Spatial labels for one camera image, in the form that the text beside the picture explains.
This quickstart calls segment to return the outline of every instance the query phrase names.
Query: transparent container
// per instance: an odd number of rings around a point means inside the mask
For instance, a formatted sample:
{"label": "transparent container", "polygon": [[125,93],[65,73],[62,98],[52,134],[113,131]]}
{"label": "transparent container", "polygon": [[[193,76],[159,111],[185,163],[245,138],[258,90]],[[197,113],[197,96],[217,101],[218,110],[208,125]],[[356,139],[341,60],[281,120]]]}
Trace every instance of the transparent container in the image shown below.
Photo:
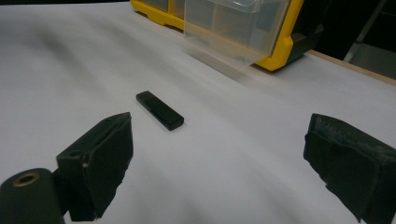
{"label": "transparent container", "polygon": [[162,11],[168,11],[168,0],[140,0],[140,2],[156,7]]}
{"label": "transparent container", "polygon": [[195,47],[232,63],[272,54],[290,0],[185,0],[184,33]]}
{"label": "transparent container", "polygon": [[186,3],[185,0],[169,0],[173,3],[173,12],[174,16],[177,16],[181,19],[184,19],[184,5]]}

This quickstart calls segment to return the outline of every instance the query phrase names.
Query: white table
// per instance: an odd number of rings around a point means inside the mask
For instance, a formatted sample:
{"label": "white table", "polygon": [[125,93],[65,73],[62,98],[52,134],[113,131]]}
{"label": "white table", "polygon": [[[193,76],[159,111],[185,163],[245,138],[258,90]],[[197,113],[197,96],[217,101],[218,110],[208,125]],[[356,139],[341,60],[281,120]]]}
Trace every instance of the white table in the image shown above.
{"label": "white table", "polygon": [[[0,182],[55,170],[94,124],[130,111],[134,158],[97,223],[357,223],[303,159],[304,135],[319,113],[396,147],[396,88],[309,54],[222,74],[184,41],[129,3],[0,7]],[[185,124],[168,132],[141,91]]]}

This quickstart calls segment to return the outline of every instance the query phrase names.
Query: metal ring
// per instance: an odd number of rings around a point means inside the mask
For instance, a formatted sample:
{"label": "metal ring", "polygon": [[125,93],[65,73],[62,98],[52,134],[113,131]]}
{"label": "metal ring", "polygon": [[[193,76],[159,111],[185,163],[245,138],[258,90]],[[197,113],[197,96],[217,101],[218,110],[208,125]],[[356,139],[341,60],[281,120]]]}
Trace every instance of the metal ring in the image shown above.
{"label": "metal ring", "polygon": [[38,178],[40,178],[40,175],[36,172],[26,173],[16,178],[13,185],[14,187],[25,187],[37,181]]}

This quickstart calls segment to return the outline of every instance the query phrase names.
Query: black eraser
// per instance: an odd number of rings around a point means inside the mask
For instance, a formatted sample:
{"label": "black eraser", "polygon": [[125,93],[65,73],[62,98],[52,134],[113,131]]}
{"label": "black eraser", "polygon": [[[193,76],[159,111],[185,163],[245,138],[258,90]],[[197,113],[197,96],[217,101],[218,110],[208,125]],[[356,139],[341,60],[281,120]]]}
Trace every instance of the black eraser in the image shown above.
{"label": "black eraser", "polygon": [[126,112],[101,120],[56,157],[57,175],[70,186],[64,197],[72,221],[102,217],[133,155],[131,114]]}
{"label": "black eraser", "polygon": [[138,93],[136,100],[169,131],[180,127],[184,122],[181,115],[149,91]]}
{"label": "black eraser", "polygon": [[314,114],[304,158],[358,221],[390,224],[396,212],[396,150],[350,124]]}

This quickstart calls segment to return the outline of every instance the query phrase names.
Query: plastic storage box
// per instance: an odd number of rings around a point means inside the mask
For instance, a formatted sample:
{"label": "plastic storage box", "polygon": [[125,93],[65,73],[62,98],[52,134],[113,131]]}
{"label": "plastic storage box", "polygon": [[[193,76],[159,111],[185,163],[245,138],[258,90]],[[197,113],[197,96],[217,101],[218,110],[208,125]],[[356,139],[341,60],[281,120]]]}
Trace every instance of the plastic storage box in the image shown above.
{"label": "plastic storage box", "polygon": [[260,55],[255,64],[269,71],[293,62],[315,47],[332,3],[332,0],[187,0],[184,8],[186,0],[167,0],[167,7],[161,0],[149,1],[131,0],[131,4],[150,20],[182,30],[187,17],[186,34],[192,42],[208,50],[224,50],[222,55],[243,63]]}
{"label": "plastic storage box", "polygon": [[253,64],[272,54],[289,2],[186,0],[184,32],[191,43],[212,56],[233,64]]}

